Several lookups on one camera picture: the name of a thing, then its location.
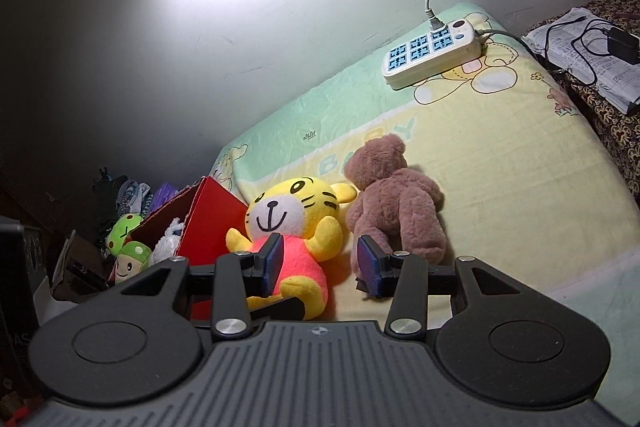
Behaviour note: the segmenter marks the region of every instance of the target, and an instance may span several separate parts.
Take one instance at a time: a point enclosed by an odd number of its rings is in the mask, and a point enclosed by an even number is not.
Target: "paper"
[[[52,289],[58,286],[62,282],[64,273],[65,273],[66,250],[69,248],[69,245],[71,245],[71,242],[73,241],[73,238],[75,235],[76,235],[76,230],[71,232],[71,236],[68,239],[65,239],[65,244],[62,247],[62,251],[60,251],[60,256],[58,257],[58,261],[56,263],[56,268],[55,270],[53,270],[53,278],[52,278],[53,280],[51,282]]]
[[[567,24],[553,28],[549,32],[548,59],[559,68],[568,70],[575,78],[585,84],[593,82],[593,71],[583,58],[571,47],[571,41],[580,36],[586,25],[597,19],[593,13],[585,8],[573,8],[569,13],[560,17],[552,24],[568,22],[581,16],[587,17],[581,22]],[[551,25],[540,26],[524,37],[524,41],[538,54],[545,55],[546,31]],[[590,27],[610,28],[609,23],[591,23]],[[601,32],[589,32],[583,38],[587,48],[595,53],[607,53],[607,38]],[[597,57],[590,54],[577,41],[576,49],[589,61],[598,79],[596,90],[615,108],[628,113],[640,102],[640,64],[632,66],[617,57]]]

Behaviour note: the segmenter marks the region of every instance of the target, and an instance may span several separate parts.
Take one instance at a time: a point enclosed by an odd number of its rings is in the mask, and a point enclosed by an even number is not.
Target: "blue gripper pad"
[[[268,297],[276,286],[284,261],[284,239],[279,233],[272,233],[260,248],[264,256],[264,276],[262,277],[262,297]]]
[[[360,278],[367,284],[369,295],[382,298],[382,277],[380,275],[380,257],[374,251],[373,245],[369,245],[364,237],[358,238],[358,267]]]

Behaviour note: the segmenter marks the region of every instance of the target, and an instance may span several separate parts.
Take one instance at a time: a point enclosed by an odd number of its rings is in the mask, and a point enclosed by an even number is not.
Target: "teddy bear ear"
[[[335,183],[331,185],[331,190],[335,192],[338,203],[350,203],[358,195],[355,187],[348,183]]]
[[[399,137],[397,134],[387,134],[385,138],[389,145],[394,147],[394,149],[398,150],[400,153],[404,153],[406,145],[402,141],[401,137]]]

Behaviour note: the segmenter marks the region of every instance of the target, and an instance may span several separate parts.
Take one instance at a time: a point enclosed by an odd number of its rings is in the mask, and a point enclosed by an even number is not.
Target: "mattress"
[[[441,15],[460,17],[478,29],[501,28],[470,4]],[[427,31],[425,23],[389,47]],[[409,166],[444,192],[445,262],[476,256],[599,324],[612,344],[612,363],[598,399],[636,422],[640,212],[587,121],[507,37],[492,37],[479,60],[399,91],[382,77],[387,49],[233,140],[210,174],[244,201],[296,176],[335,183],[344,181],[344,163],[366,140],[398,134]],[[321,318],[384,322],[389,301],[355,289],[347,254],[324,269],[331,292]],[[449,317],[448,299],[430,298],[430,327]]]

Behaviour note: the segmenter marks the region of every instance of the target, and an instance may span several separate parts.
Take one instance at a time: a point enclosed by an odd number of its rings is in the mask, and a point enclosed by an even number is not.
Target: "round pad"
[[[510,407],[556,407],[597,390],[609,343],[591,321],[533,290],[475,295],[440,328],[442,367],[472,393]]]
[[[564,338],[556,328],[534,321],[507,322],[489,335],[492,347],[516,362],[544,362],[562,351]]]
[[[31,341],[31,367],[52,395],[118,407],[157,396],[191,374],[202,343],[189,321],[169,306],[149,305],[154,297],[106,297],[49,321]]]
[[[73,346],[87,362],[124,362],[145,349],[146,333],[134,324],[103,322],[78,331]]]

